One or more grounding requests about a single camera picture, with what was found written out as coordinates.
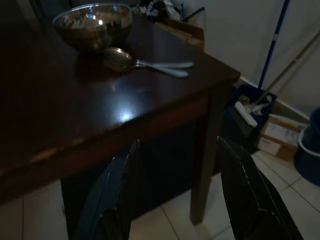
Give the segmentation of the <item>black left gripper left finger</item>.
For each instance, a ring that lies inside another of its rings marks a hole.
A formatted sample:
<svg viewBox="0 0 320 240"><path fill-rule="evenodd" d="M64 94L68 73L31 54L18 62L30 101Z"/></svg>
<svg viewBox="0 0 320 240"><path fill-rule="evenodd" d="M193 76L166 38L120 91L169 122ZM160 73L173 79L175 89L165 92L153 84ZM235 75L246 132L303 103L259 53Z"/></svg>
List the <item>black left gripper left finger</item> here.
<svg viewBox="0 0 320 240"><path fill-rule="evenodd" d="M129 240L139 168L140 142L114 157L86 198L73 240Z"/></svg>

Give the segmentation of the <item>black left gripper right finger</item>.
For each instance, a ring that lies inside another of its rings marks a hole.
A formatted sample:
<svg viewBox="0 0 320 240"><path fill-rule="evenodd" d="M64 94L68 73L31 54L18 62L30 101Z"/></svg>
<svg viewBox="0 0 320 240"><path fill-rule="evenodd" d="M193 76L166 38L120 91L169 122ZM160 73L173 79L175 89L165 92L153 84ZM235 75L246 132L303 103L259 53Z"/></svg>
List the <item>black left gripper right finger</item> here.
<svg viewBox="0 0 320 240"><path fill-rule="evenodd" d="M304 240L274 185L237 143L217 140L221 182L235 240Z"/></svg>

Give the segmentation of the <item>small labelled cardboard box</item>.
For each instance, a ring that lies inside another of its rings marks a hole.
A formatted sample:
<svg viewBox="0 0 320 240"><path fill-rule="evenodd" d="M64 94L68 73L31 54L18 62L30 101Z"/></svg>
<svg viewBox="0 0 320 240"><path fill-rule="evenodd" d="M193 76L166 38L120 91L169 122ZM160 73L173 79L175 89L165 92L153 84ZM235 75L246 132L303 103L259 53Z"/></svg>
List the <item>small labelled cardboard box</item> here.
<svg viewBox="0 0 320 240"><path fill-rule="evenodd" d="M297 150L301 131L307 125L293 119L269 114L257 140L257 148L283 161L291 161Z"/></svg>

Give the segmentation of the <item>blue plastic bucket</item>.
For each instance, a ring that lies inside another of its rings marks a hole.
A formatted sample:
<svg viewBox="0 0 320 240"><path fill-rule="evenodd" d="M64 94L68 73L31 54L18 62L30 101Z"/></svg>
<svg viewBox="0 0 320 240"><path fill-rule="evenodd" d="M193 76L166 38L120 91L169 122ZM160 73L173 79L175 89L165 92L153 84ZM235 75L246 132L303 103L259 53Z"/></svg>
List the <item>blue plastic bucket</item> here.
<svg viewBox="0 0 320 240"><path fill-rule="evenodd" d="M303 178L320 186L320 107L311 113L309 124L300 132L294 166Z"/></svg>

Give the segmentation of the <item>white brush head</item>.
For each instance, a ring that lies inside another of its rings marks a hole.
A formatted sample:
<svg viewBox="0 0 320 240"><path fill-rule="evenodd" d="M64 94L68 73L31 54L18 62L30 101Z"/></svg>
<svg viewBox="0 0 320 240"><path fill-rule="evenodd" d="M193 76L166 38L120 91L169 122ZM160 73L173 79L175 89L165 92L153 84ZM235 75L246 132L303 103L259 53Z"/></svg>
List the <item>white brush head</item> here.
<svg viewBox="0 0 320 240"><path fill-rule="evenodd" d="M258 126L257 121L252 117L250 113L246 111L246 108L241 102L237 101L234 107L249 126L253 128L256 128Z"/></svg>

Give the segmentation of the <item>dark blue plastic crate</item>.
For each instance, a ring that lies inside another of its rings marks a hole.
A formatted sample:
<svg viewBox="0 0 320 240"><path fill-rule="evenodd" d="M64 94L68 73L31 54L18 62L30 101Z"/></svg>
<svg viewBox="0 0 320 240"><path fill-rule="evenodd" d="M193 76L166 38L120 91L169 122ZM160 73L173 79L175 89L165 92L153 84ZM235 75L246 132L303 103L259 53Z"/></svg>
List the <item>dark blue plastic crate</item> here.
<svg viewBox="0 0 320 240"><path fill-rule="evenodd" d="M269 114L272 112L272 108L275 104L277 96L271 92L259 102L259 104L268 104L268 106L262 108L261 115L253 114L253 118L257 122L257 127L249 129L246 121L243 120L243 126L239 126L238 122L233 119L229 112L229 109L234 107L235 103L239 100L241 96L249 98L249 102L255 102L262 94L264 90L251 86L249 84L241 84L237 88L233 88L231 95L228 99L226 107L224 109L224 118L222 124L221 136L227 138L228 140L234 141L241 145L250 154L255 153L258 149L256 147L256 142L259 138L260 131L262 130L264 124L266 123Z"/></svg>

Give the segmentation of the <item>dark wooden table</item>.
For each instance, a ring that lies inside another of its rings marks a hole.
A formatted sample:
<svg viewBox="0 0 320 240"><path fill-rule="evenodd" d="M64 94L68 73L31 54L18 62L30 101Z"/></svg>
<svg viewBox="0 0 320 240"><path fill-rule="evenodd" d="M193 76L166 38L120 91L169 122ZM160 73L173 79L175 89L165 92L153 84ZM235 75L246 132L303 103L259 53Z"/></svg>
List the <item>dark wooden table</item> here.
<svg viewBox="0 0 320 240"><path fill-rule="evenodd" d="M190 220L203 220L224 107L240 74L139 17L125 46L139 59L194 66L185 79L113 72L102 57L66 45L50 20L28 20L16 0L0 0L0 205L196 120Z"/></svg>

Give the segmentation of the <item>steel spoon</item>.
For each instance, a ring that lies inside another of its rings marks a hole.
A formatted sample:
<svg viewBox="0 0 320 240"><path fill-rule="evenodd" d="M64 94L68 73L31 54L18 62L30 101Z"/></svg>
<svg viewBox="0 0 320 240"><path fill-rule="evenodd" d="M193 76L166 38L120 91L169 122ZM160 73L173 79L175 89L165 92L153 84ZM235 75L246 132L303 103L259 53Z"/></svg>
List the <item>steel spoon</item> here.
<svg viewBox="0 0 320 240"><path fill-rule="evenodd" d="M120 72L120 73L129 72L129 71L131 71L135 68L139 68L139 67L146 67L146 68L150 68L150 69L157 70L159 72L168 74L168 75L176 77L176 78L186 78L189 76L189 73L183 69L165 68L165 67L160 67L160 66L155 66L155 65L140 65L140 64L132 65L129 67L121 67L121 66L112 65L111 63L106 63L105 60L103 61L103 63L109 69L114 70L116 72Z"/></svg>
<svg viewBox="0 0 320 240"><path fill-rule="evenodd" d="M126 68L133 65L153 65L162 68L169 69L187 69L194 66L192 61L187 62L147 62L139 59L135 59L132 55L118 47L108 47L103 51L105 62L108 64L115 65L117 67Z"/></svg>

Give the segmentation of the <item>round steel bowl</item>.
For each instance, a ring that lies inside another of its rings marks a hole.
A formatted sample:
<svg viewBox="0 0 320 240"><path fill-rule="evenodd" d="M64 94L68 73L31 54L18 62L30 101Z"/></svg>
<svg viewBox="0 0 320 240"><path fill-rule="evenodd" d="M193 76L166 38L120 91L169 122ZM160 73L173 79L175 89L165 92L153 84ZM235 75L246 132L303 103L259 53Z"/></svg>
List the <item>round steel bowl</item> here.
<svg viewBox="0 0 320 240"><path fill-rule="evenodd" d="M123 43L132 23L132 8L115 2L80 5L52 20L67 45L86 53L101 53L105 48Z"/></svg>

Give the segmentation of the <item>large open cardboard box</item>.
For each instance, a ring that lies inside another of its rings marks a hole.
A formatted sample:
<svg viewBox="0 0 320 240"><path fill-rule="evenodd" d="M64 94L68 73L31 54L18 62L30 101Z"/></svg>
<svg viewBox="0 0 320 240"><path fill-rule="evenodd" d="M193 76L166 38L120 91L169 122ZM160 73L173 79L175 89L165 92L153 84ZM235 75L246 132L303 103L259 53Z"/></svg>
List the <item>large open cardboard box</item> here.
<svg viewBox="0 0 320 240"><path fill-rule="evenodd" d="M205 36L202 28L168 18L155 24L182 41L204 51Z"/></svg>

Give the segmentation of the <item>crumpled wrappers pile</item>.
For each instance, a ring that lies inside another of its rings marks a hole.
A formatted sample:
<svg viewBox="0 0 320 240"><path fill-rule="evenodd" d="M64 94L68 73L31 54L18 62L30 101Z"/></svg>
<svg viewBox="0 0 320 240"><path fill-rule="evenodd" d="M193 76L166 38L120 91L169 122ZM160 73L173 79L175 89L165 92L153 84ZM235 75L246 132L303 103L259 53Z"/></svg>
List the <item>crumpled wrappers pile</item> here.
<svg viewBox="0 0 320 240"><path fill-rule="evenodd" d="M182 20L186 16L184 0L136 0L130 6L136 15L151 19Z"/></svg>

